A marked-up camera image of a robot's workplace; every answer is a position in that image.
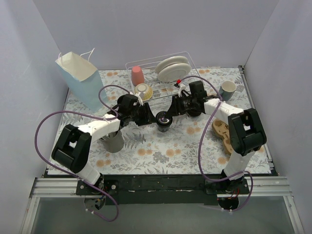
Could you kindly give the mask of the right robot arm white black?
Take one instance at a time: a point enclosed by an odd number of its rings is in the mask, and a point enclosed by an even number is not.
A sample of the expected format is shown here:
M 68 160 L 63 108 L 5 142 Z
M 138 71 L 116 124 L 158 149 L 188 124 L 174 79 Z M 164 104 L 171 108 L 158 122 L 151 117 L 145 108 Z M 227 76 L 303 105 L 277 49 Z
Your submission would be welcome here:
M 227 194 L 237 190 L 244 179 L 247 165 L 262 145 L 267 141 L 258 112 L 254 108 L 243 110 L 227 104 L 221 96 L 209 96 L 202 81 L 189 84 L 190 92 L 180 80 L 175 84 L 178 94 L 172 97 L 172 103 L 165 117 L 171 118 L 185 113 L 190 115 L 209 115 L 228 125 L 230 145 L 233 149 L 230 160 L 221 172 L 220 179 L 205 180 L 212 183 L 216 189 Z

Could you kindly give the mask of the black takeout coffee cup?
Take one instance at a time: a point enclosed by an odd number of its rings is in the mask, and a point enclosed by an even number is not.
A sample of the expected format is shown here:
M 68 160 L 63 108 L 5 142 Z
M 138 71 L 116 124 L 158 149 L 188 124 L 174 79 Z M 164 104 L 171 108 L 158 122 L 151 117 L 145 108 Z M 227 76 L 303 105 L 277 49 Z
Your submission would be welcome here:
M 168 131 L 170 129 L 170 125 L 166 124 L 166 125 L 163 125 L 163 124 L 158 124 L 157 125 L 157 128 L 160 132 L 164 133 L 166 131 Z

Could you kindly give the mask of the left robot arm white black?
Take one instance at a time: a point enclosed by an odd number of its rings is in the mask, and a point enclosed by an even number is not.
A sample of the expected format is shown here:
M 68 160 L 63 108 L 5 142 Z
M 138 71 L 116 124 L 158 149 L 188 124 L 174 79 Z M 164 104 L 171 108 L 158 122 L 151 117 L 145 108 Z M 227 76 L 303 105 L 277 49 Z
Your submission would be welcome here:
M 99 120 L 88 124 L 66 125 L 52 151 L 52 159 L 74 175 L 87 182 L 87 189 L 93 195 L 103 191 L 101 174 L 90 164 L 89 152 L 92 143 L 112 133 L 117 133 L 134 122 L 137 126 L 156 122 L 148 103 L 141 104 L 137 96 L 122 95 L 117 105 Z

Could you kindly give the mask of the light blue paper bag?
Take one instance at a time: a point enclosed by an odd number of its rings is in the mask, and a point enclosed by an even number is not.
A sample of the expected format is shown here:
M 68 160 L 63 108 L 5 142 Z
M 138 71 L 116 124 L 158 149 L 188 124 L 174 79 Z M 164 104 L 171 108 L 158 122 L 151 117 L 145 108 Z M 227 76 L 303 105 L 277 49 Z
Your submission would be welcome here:
M 80 55 L 59 53 L 55 63 L 76 98 L 92 112 L 97 112 L 103 107 L 100 99 L 107 100 L 107 95 L 106 92 L 99 95 L 103 82 L 99 70 L 90 62 L 92 53 L 93 50 Z

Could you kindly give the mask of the black cup lid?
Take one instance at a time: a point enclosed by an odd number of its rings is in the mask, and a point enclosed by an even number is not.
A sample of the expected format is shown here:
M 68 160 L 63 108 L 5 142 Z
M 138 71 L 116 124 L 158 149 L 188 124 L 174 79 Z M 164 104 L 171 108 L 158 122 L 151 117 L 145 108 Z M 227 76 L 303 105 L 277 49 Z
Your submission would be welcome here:
M 166 114 L 167 114 L 166 111 L 161 111 L 161 112 L 157 113 L 156 123 L 158 126 L 166 127 L 166 126 L 170 126 L 172 124 L 173 118 L 167 117 Z

